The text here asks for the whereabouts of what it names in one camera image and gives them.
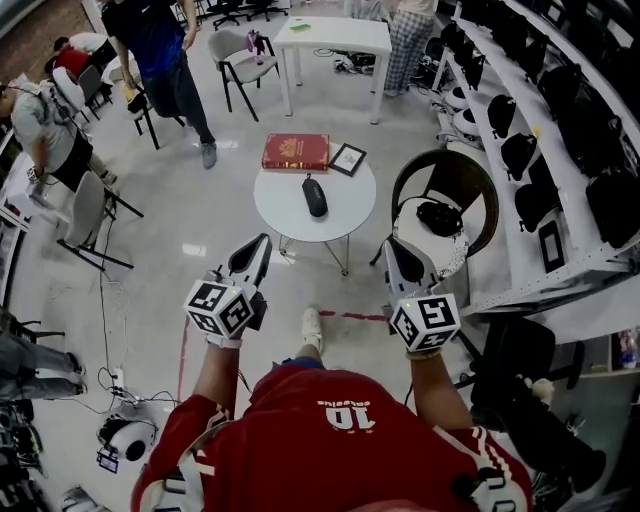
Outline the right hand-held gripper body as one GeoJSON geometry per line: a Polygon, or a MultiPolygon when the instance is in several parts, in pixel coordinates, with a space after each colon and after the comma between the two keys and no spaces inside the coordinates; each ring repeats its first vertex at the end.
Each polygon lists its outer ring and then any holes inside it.
{"type": "Polygon", "coordinates": [[[389,333],[402,341],[408,353],[441,348],[461,328],[453,293],[442,283],[388,286],[389,304],[384,310],[389,333]]]}

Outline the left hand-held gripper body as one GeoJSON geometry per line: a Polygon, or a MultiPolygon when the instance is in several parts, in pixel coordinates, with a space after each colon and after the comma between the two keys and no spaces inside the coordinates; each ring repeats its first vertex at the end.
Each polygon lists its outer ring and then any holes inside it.
{"type": "Polygon", "coordinates": [[[258,331],[267,302],[250,282],[236,282],[217,270],[196,280],[183,304],[187,316],[209,340],[239,339],[245,328],[258,331]]]}

